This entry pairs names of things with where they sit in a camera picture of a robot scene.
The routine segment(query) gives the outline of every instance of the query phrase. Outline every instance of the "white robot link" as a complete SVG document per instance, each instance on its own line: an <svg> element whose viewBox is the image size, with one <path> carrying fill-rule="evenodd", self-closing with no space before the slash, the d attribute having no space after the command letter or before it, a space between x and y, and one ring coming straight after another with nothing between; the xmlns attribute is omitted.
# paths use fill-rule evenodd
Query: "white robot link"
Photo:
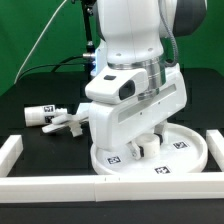
<svg viewBox="0 0 224 224"><path fill-rule="evenodd" d="M204 139L166 120L187 100L172 31L192 33L206 9L206 0L97 1L102 41L86 95L93 100L91 158L98 174L156 175L205 167ZM171 38L172 63L164 59L162 37Z"/></svg>

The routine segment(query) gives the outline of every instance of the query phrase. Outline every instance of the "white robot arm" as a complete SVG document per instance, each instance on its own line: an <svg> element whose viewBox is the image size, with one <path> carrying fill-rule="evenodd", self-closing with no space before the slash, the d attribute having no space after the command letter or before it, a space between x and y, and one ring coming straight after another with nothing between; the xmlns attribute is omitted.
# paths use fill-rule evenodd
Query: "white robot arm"
<svg viewBox="0 0 224 224"><path fill-rule="evenodd" d="M104 152L122 151L137 160L144 155L145 159L146 155L151 157L151 153L136 144L137 139L145 133L153 134L186 104L179 65L174 62L172 67L167 67L160 42L161 37L167 36L168 26L171 30L175 29L174 25L178 27L175 19L178 7L182 9L181 2L193 1L97 1L106 60L97 61L96 66L102 69L87 85L86 95L93 100L89 122L92 162L98 173L110 173L102 168ZM206 9L205 0L195 2ZM161 16L167 24L161 22Z"/></svg>

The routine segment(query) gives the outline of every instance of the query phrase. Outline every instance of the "circular base plate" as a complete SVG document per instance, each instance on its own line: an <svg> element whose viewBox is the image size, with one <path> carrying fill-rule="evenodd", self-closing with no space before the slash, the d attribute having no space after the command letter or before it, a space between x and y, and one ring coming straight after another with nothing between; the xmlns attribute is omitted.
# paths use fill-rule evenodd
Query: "circular base plate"
<svg viewBox="0 0 224 224"><path fill-rule="evenodd" d="M91 148L91 159L98 174L153 175L167 173L201 172L208 149L205 140L189 128L167 124L160 154L155 158L135 160L126 145L110 152Z"/></svg>

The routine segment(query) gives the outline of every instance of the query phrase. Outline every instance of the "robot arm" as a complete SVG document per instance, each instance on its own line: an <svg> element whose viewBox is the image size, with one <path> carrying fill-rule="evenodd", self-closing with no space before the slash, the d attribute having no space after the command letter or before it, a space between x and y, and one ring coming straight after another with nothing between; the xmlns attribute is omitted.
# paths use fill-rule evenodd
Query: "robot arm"
<svg viewBox="0 0 224 224"><path fill-rule="evenodd" d="M194 17L193 28L180 31L176 29L178 11L186 14L190 8L204 12L206 0L161 0L161 5L159 1L97 1L101 38L106 45L106 55L102 55L106 60L102 61L107 64L86 87L86 95L93 100L89 122L96 149L119 150L141 134L153 132L186 104L179 65L165 67L160 38L167 32L160 6L174 34L187 34L200 23L195 21L202 19Z"/></svg>

